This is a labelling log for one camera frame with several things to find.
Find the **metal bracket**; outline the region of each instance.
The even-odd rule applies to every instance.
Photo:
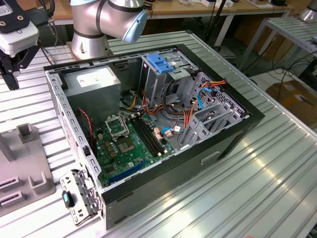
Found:
[[[70,210],[75,226],[80,226],[94,217],[101,209],[100,198],[86,171],[71,170],[59,181],[63,191],[66,192],[62,197],[66,208]],[[69,199],[73,201],[71,205],[68,203]]]

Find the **label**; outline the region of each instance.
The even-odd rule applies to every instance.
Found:
[[[12,10],[8,5],[0,6],[0,16],[8,15],[10,13],[12,13]]]
[[[93,73],[78,75],[77,81],[82,88],[99,83],[102,83],[104,87],[107,87],[115,84],[116,78],[111,74],[109,69],[103,68]]]
[[[288,91],[296,90],[296,88],[294,88],[293,85],[290,84],[285,84],[284,87],[287,88]]]
[[[176,125],[176,126],[174,127],[174,130],[175,130],[176,132],[179,132],[179,131],[180,131],[180,126],[177,126],[177,125]]]
[[[301,95],[301,94],[296,94],[296,95],[294,95],[296,98],[297,98],[297,100],[298,101],[302,101],[303,99],[302,99],[302,97],[303,98],[305,98],[303,95]]]

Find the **aluminum table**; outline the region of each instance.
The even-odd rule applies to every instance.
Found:
[[[296,56],[301,49],[307,51],[308,53],[312,53],[314,56],[317,56],[317,43],[312,41],[313,36],[317,35],[317,23],[305,23],[296,17],[268,18],[263,20],[252,41],[244,52],[242,60],[238,65],[240,70],[242,70],[242,67],[245,65],[246,60],[248,59],[251,51],[253,50],[266,27],[271,28],[273,32],[268,37],[268,40],[265,42],[262,49],[259,51],[259,55],[263,53],[263,51],[268,47],[269,43],[275,37],[276,33],[278,33],[298,46],[291,57],[292,60],[288,63],[288,65],[291,65],[295,61]]]
[[[111,40],[115,54],[185,44],[265,114],[219,163],[106,231],[99,217],[75,227],[60,176],[76,168],[56,117],[39,52],[18,78],[0,81],[0,132],[29,122],[39,128],[56,193],[0,217],[1,237],[304,237],[317,222],[317,135],[194,34],[148,35],[137,43]],[[72,61],[66,46],[48,48]]]

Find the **cardboard box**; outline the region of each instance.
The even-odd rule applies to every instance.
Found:
[[[266,92],[276,99],[279,86],[280,83],[275,83]],[[298,81],[283,83],[278,102],[311,129],[317,128],[317,96]]]

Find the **blue latch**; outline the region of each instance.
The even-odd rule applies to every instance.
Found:
[[[161,57],[159,54],[151,54],[147,55],[148,60],[150,63],[157,68],[159,73],[167,73],[173,71],[175,68],[170,66],[166,60]]]

